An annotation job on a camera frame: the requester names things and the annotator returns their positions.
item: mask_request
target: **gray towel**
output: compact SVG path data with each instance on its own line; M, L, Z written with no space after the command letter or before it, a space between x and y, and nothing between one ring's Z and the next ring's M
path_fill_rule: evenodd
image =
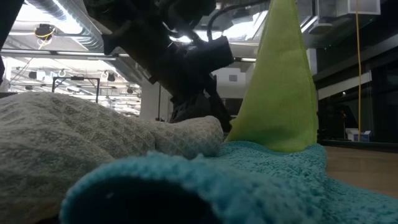
M67 189L101 164L148 151L215 156L223 139L211 116L177 124L146 121L53 93L1 99L0 128L3 224L56 215Z

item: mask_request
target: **ceiling duct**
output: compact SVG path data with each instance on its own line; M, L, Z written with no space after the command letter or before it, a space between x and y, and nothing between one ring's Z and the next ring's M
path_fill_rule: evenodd
M27 2L43 13L53 16L59 22L67 22L69 26L80 26L81 32L79 34L85 37L75 38L75 40L89 51L103 52L104 43L101 32L74 1L27 0Z
M82 37L74 37L74 39L90 52L103 52L104 43L101 32L85 13L85 9L79 6L82 5L79 4L79 0L26 0L26 2L43 13L53 16L60 22L60 26L66 24L59 27L61 30L70 30L71 28L79 30L78 35ZM134 69L128 66L120 58L106 63L119 70L127 81L141 84L142 76L137 72L139 68Z

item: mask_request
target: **folded towel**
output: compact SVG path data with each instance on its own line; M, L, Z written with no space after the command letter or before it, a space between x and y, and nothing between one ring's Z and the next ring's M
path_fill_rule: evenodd
M101 164L148 151L214 156L223 138L211 116L178 124L146 121L53 93L2 98L0 127L2 224L55 216L65 192Z
M328 179L326 152L223 145L220 157L150 154L101 166L72 187L64 224L398 223L398 200Z

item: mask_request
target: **black cable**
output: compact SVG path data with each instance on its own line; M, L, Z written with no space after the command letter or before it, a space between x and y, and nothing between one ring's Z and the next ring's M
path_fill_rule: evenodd
M213 40L213 34L211 33L211 30L213 28L213 23L214 21L217 19L217 17L219 17L220 15L231 11L231 10L235 10L235 9L239 9L242 7L248 7L248 6L254 6L256 4L261 4L261 3L265 3L267 0L259 0L259 1L254 1L254 2L249 2L249 3L245 3L245 4L237 4L237 5L233 5L233 6L228 6L222 10L219 10L218 12L216 12L209 20L209 22L207 23L207 38L208 41L212 41Z

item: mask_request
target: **metal frame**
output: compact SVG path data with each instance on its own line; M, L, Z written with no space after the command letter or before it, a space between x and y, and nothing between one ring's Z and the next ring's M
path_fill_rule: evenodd
M80 59L80 60L116 60L117 58L129 58L128 54L112 54L96 52L71 52L61 50L22 50L2 49L1 54L6 57L34 57L34 58L59 58L59 59ZM235 62L256 62L255 58L235 57Z
M51 92L55 92L55 89L57 86L55 86L55 81L57 79L70 79L70 80L75 80L75 81L84 81L84 80L97 80L97 87L96 87L96 97L95 97L95 103L98 103L98 95L100 93L100 79L99 78L86 78L86 77L53 77L52 78L52 89Z

